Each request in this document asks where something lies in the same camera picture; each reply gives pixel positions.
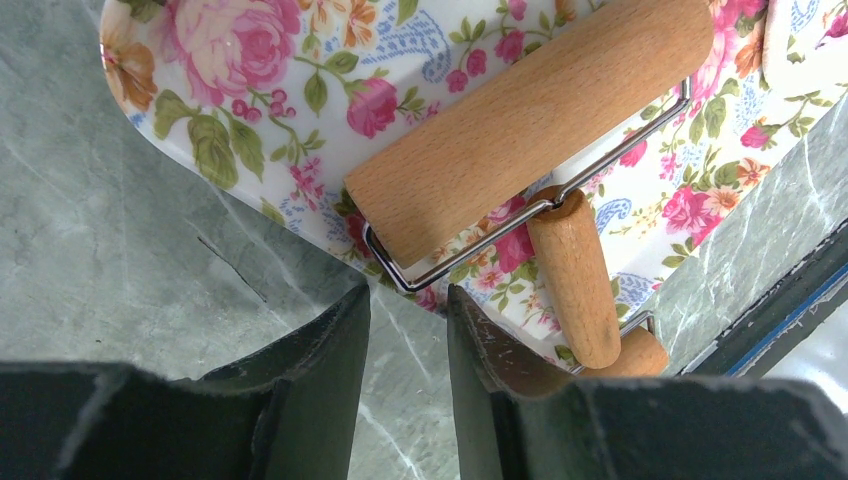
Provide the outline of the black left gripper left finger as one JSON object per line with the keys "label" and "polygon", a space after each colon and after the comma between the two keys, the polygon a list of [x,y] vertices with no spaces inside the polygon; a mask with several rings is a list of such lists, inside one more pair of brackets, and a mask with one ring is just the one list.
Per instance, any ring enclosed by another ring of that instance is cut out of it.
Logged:
{"label": "black left gripper left finger", "polygon": [[370,290],[198,379],[124,362],[1,366],[5,479],[344,479]]}

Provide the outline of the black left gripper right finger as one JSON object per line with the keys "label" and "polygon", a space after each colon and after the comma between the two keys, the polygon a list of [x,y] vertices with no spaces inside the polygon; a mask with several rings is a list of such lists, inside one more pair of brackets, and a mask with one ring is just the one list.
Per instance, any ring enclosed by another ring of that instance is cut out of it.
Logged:
{"label": "black left gripper right finger", "polygon": [[792,379],[575,377],[448,291],[464,479],[843,479],[847,422]]}

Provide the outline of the floral print tray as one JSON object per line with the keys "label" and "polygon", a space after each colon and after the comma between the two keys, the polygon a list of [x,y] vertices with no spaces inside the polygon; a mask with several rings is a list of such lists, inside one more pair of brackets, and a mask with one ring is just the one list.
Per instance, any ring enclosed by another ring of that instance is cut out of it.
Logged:
{"label": "floral print tray", "polygon": [[[772,89],[767,2],[709,2],[713,44],[688,107],[583,185],[622,323],[847,93],[846,3],[791,1],[790,69]],[[100,52],[117,104],[156,148],[387,283],[344,176],[601,8],[108,1]],[[541,184],[569,180],[678,96],[663,94]]]}

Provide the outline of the wooden rolling pin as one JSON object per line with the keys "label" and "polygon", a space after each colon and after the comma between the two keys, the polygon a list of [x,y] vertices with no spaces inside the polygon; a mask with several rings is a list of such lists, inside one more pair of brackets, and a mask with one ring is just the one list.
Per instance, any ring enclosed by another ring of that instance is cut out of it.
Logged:
{"label": "wooden rolling pin", "polygon": [[[398,288],[417,292],[526,226],[581,374],[657,372],[658,341],[620,325],[582,184],[685,110],[714,38],[704,1],[613,1],[425,121],[344,185],[363,237]],[[676,103],[569,180],[414,279],[407,268],[672,89]]]}

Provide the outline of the white dough scrap strip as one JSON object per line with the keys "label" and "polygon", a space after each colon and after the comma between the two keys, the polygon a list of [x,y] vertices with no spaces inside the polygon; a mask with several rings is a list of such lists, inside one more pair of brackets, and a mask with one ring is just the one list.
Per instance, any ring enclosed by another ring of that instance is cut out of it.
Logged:
{"label": "white dough scrap strip", "polygon": [[788,41],[791,33],[791,7],[789,0],[767,2],[762,52],[762,70],[766,83],[778,89],[790,69],[787,59]]}

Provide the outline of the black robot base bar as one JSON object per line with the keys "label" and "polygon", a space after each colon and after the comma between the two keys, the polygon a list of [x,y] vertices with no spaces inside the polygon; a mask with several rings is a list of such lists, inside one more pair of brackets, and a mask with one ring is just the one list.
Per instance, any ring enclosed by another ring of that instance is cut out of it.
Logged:
{"label": "black robot base bar", "polygon": [[847,222],[842,221],[679,373],[744,374],[815,302],[846,282]]}

